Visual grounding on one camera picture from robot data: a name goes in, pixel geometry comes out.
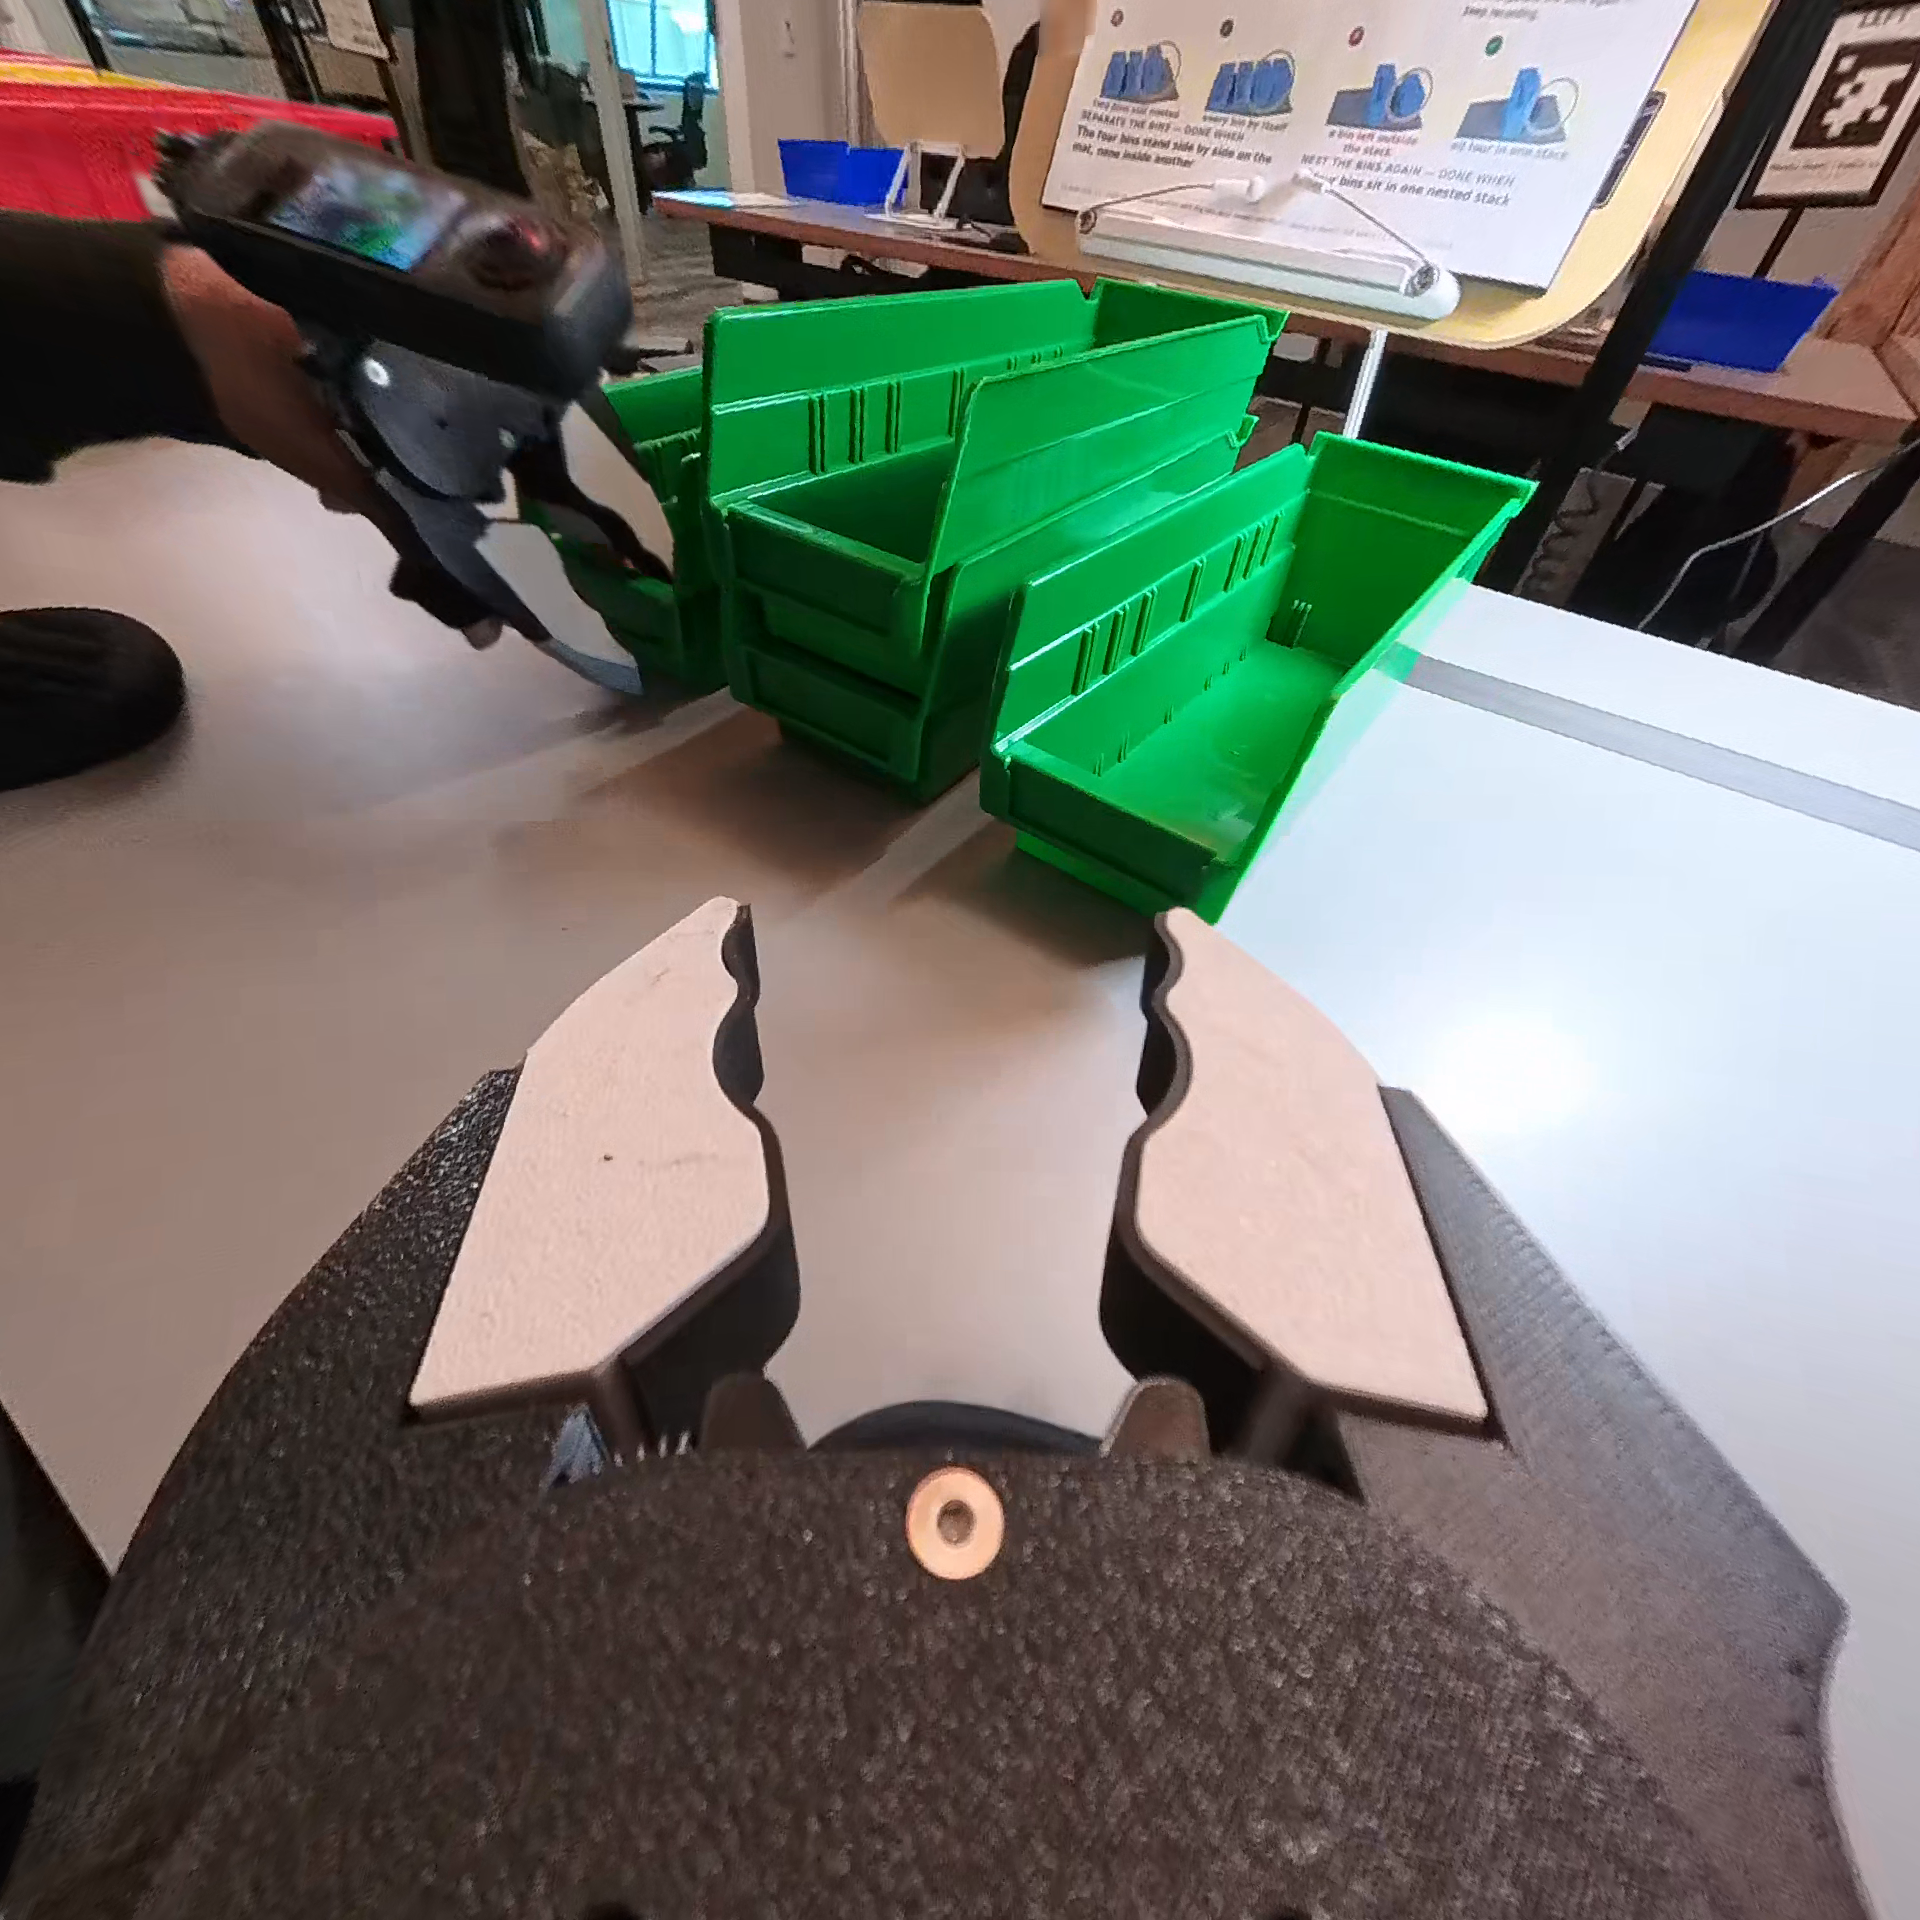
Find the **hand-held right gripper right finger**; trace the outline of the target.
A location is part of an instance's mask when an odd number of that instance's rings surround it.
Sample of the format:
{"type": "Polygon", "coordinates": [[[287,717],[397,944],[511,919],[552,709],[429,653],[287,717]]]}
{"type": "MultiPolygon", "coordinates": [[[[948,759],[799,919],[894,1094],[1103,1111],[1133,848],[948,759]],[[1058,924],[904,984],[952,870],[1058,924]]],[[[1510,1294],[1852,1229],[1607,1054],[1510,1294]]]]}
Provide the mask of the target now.
{"type": "Polygon", "coordinates": [[[1141,1006],[1096,1302],[1120,1366],[1183,1382],[1219,1454],[1291,1454],[1343,1414],[1487,1435],[1376,1069],[1187,908],[1155,919],[1141,1006]]]}

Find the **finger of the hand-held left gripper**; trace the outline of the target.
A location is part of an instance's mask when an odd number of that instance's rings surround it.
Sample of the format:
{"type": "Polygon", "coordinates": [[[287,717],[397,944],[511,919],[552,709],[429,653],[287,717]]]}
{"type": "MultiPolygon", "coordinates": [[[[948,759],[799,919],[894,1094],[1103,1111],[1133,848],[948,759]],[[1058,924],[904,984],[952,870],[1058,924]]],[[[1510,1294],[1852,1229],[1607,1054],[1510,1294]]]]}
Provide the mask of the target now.
{"type": "Polygon", "coordinates": [[[642,698],[640,667],[570,584],[544,532],[485,530],[452,556],[452,574],[480,606],[458,626],[474,652],[516,636],[594,688],[629,702],[642,698]]]}
{"type": "Polygon", "coordinates": [[[583,582],[677,581],[669,493],[680,470],[680,398],[675,394],[594,394],[565,421],[570,476],[619,516],[653,565],[629,567],[586,534],[560,532],[560,562],[583,582]]]}

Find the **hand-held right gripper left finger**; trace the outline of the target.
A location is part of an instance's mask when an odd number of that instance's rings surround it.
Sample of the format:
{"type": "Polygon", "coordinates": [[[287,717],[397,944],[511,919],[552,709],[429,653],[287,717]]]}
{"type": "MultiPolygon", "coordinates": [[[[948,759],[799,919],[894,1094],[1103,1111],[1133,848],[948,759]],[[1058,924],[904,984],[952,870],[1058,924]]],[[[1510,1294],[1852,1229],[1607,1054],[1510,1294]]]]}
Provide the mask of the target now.
{"type": "Polygon", "coordinates": [[[422,1422],[586,1405],[611,1448],[692,1435],[799,1316],[760,1115],[752,909],[716,895],[525,1052],[408,1390],[422,1422]]]}

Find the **green plastic bin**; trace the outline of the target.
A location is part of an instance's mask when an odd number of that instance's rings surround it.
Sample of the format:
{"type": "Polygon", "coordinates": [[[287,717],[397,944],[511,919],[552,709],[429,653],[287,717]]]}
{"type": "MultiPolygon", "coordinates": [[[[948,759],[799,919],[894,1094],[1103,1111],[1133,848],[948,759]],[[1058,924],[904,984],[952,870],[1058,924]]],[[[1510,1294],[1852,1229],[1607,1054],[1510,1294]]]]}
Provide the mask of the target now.
{"type": "Polygon", "coordinates": [[[782,733],[911,803],[980,757],[1015,602],[1037,576],[1224,478],[1258,428],[1246,399],[1094,474],[1110,434],[1061,445],[1080,476],[1042,478],[1040,453],[988,467],[967,437],[736,495],[712,544],[736,698],[782,733]]]}
{"type": "Polygon", "coordinates": [[[685,693],[730,683],[722,584],[708,547],[702,368],[634,375],[608,383],[618,437],[662,512],[671,581],[602,579],[592,603],[645,677],[685,693]]]}
{"type": "Polygon", "coordinates": [[[1147,917],[1219,920],[1340,714],[1534,495],[1320,434],[1026,582],[979,759],[1021,853],[1147,917]]]}
{"type": "Polygon", "coordinates": [[[1118,484],[1092,434],[1150,467],[1235,426],[1275,306],[1102,278],[738,306],[704,334],[704,540],[725,616],[749,540],[776,591],[838,560],[884,581],[1037,524],[1040,482],[1118,484]]]}

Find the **person's left hand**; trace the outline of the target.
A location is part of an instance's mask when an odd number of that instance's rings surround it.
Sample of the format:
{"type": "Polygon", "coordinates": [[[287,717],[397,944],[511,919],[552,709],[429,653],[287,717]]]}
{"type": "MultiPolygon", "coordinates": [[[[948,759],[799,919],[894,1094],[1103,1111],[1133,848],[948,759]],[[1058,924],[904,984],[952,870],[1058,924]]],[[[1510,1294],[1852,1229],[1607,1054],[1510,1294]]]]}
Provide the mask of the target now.
{"type": "Polygon", "coordinates": [[[327,512],[373,516],[378,493],[304,371],[292,317],[196,247],[166,245],[160,280],[229,438],[304,482],[327,512]]]}

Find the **black office chair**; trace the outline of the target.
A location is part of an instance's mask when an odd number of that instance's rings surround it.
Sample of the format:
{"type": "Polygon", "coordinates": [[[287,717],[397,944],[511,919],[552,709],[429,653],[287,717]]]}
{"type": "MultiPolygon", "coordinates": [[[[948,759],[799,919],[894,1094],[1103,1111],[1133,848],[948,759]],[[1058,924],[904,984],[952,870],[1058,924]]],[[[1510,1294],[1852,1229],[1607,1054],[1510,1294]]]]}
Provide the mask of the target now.
{"type": "Polygon", "coordinates": [[[645,197],[692,188],[708,164],[704,108],[708,86],[702,75],[685,75],[679,86],[679,119],[645,127],[640,104],[631,108],[634,160],[645,197]]]}

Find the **blue plastic bin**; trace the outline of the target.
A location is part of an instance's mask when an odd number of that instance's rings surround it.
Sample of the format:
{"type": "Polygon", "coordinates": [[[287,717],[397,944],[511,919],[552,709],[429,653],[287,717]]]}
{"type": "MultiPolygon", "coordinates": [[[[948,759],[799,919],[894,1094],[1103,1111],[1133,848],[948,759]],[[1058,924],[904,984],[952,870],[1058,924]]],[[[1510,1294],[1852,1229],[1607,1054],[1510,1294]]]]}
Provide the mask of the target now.
{"type": "Polygon", "coordinates": [[[864,148],[828,138],[782,138],[776,155],[782,192],[792,200],[886,207],[902,192],[902,148],[864,148]]]}
{"type": "Polygon", "coordinates": [[[1646,360],[1772,375],[1837,299],[1826,278],[1790,280],[1693,269],[1652,334],[1646,360]]]}

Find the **red plastic bin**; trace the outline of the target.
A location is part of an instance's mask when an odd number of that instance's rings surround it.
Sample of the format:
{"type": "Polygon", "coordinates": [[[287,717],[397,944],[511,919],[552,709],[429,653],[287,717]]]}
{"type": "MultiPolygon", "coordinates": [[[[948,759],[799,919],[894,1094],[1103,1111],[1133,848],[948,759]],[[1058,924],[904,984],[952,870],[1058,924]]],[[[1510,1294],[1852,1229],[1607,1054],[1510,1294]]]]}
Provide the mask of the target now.
{"type": "Polygon", "coordinates": [[[203,138],[287,120],[396,150],[381,112],[275,102],[206,86],[124,79],[40,55],[2,53],[2,207],[84,222],[142,222],[160,132],[203,138]]]}

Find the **clear acrylic sign holder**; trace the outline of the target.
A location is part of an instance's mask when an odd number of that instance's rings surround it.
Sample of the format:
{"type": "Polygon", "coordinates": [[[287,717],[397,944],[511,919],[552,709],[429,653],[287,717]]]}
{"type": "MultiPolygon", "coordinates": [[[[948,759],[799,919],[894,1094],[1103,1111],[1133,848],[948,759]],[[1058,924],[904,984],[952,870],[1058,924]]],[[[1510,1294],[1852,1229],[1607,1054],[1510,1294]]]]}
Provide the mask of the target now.
{"type": "Polygon", "coordinates": [[[899,152],[877,218],[917,234],[956,234],[960,222],[952,198],[967,162],[960,144],[910,139],[899,152]]]}

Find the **clear page holder bar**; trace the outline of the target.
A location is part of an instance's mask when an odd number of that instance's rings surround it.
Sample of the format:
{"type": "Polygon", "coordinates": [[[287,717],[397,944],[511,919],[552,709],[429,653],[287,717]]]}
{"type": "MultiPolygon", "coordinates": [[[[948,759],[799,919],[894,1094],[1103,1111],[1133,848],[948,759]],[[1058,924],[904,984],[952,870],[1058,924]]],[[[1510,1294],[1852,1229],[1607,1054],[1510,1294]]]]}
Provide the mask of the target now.
{"type": "Polygon", "coordinates": [[[1307,167],[1288,176],[1215,176],[1100,198],[1072,218],[1087,256],[1232,280],[1296,304],[1340,304],[1368,317],[1448,319],[1460,284],[1354,192],[1307,167]],[[1311,238],[1277,205],[1331,200],[1357,230],[1311,238]]]}

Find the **white instruction sheet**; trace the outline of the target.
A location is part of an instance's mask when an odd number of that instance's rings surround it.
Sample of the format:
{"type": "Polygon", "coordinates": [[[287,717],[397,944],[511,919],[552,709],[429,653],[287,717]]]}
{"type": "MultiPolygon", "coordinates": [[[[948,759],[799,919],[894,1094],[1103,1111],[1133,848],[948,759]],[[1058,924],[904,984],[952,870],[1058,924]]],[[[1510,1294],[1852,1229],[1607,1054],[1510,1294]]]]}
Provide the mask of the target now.
{"type": "Polygon", "coordinates": [[[1094,5],[1040,200],[1544,291],[1688,3],[1094,5]]]}

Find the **brown wooden table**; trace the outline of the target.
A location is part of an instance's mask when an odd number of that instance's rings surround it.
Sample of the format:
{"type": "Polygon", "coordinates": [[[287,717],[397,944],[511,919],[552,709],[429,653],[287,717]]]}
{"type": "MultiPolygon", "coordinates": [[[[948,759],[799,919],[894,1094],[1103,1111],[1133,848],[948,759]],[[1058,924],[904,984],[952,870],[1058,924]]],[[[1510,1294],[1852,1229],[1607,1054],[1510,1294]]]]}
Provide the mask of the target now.
{"type": "MultiPolygon", "coordinates": [[[[819,200],[749,205],[726,192],[655,200],[666,230],[700,234],[711,272],[780,299],[1077,280],[1005,234],[923,236],[819,200]]],[[[1594,354],[1564,346],[1475,352],[1397,338],[1367,429],[1379,442],[1544,479],[1594,354]]],[[[1674,640],[1728,640],[1812,558],[1816,470],[1839,492],[1891,478],[1915,411],[1880,359],[1808,341],[1780,372],[1659,366],[1627,380],[1519,590],[1674,640]]]]}

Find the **black and white marker poster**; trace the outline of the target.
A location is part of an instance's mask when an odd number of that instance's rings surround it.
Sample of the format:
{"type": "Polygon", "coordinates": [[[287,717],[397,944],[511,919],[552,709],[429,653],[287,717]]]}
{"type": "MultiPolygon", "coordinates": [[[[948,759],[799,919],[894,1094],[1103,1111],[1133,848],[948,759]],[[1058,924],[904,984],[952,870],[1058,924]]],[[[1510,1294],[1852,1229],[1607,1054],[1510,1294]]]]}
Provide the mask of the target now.
{"type": "Polygon", "coordinates": [[[1738,207],[1872,207],[1915,139],[1917,5],[1843,7],[1738,207]]]}

